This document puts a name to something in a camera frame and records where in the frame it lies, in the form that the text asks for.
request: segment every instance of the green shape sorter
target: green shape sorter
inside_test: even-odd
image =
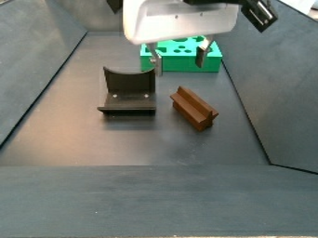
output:
[[[157,43],[157,53],[162,58],[162,71],[174,72],[217,72],[220,69],[221,53],[216,42],[209,47],[203,67],[194,64],[196,47],[201,43],[203,37],[193,36],[177,40],[161,41]],[[149,63],[150,53],[145,44],[140,48],[141,71],[149,70],[153,65]]]

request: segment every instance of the gray surface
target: gray surface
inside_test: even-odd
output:
[[[272,4],[279,20],[263,34],[239,14],[216,40],[271,162],[318,172],[318,23]]]
[[[53,1],[0,6],[0,144],[38,97],[85,30]]]
[[[0,165],[265,165],[232,84],[219,73],[164,73],[156,79],[154,116],[97,111],[106,86],[102,66],[138,72],[138,46],[118,33],[89,34],[0,151]],[[185,86],[219,111],[197,132],[172,108]]]
[[[105,0],[56,0],[89,32],[122,30],[122,11],[114,14]]]
[[[318,235],[318,177],[267,165],[1,167],[5,237]]]

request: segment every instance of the black curved holder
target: black curved holder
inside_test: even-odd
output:
[[[106,112],[154,112],[154,71],[118,73],[105,67],[104,78],[108,94],[102,107]]]

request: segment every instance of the brown block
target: brown block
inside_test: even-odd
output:
[[[174,110],[199,131],[212,126],[219,113],[188,88],[178,86],[176,93],[169,97]]]

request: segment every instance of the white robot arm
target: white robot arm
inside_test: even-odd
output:
[[[227,33],[236,24],[239,5],[241,13],[261,32],[275,22],[276,15],[261,0],[106,0],[112,9],[122,5],[122,27],[126,39],[146,44],[156,74],[161,74],[161,58],[156,52],[158,41],[203,35],[197,47],[196,65],[213,41],[212,35]]]

